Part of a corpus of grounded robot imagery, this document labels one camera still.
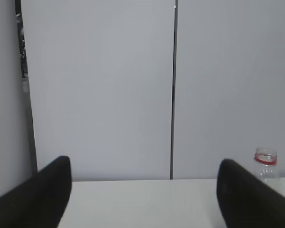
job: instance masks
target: red bottle cap ring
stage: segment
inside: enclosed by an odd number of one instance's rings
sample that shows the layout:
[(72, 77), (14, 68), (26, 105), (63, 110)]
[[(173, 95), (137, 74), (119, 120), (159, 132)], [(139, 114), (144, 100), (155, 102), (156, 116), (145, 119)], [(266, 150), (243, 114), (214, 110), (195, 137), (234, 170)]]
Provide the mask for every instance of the red bottle cap ring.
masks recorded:
[(273, 158), (271, 161), (264, 161), (259, 158), (260, 154), (255, 154), (255, 160), (261, 164), (264, 165), (276, 165), (277, 164), (277, 158)]

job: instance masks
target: clear plastic bottle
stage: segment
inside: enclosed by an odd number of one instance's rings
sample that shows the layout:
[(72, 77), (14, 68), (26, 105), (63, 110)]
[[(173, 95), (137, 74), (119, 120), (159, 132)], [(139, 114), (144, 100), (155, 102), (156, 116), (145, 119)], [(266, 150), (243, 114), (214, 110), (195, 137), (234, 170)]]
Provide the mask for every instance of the clear plastic bottle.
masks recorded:
[(254, 174), (274, 190), (281, 191), (281, 181), (274, 149), (258, 147), (254, 156)]

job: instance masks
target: white wall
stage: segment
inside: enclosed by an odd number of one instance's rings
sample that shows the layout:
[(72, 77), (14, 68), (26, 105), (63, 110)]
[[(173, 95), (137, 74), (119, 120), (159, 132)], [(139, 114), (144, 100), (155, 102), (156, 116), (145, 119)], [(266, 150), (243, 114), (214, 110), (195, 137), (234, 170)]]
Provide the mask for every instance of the white wall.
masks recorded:
[(246, 167), (257, 146), (285, 175), (285, 0), (180, 0), (174, 177)]
[(15, 3), (0, 0), (0, 195), (30, 175)]
[(23, 0), (38, 168), (168, 179), (174, 0)]

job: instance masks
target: white table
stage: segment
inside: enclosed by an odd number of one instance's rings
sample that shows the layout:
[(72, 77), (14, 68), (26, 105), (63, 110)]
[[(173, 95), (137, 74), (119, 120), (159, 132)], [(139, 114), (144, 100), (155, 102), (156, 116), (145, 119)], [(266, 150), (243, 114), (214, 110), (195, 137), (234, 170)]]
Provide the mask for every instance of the white table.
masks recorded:
[[(285, 195), (285, 178), (282, 178)], [(216, 179), (73, 182), (59, 228), (225, 228)]]

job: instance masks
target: cabinet door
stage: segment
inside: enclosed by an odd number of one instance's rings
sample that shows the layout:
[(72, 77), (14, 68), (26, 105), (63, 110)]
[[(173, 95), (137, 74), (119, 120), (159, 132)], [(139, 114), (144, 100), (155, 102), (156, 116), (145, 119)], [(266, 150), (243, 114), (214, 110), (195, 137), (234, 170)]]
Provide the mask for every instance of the cabinet door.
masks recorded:
[(179, 0), (175, 178), (250, 168), (273, 147), (285, 175), (285, 0)]
[(38, 169), (167, 179), (174, 0), (23, 0)]

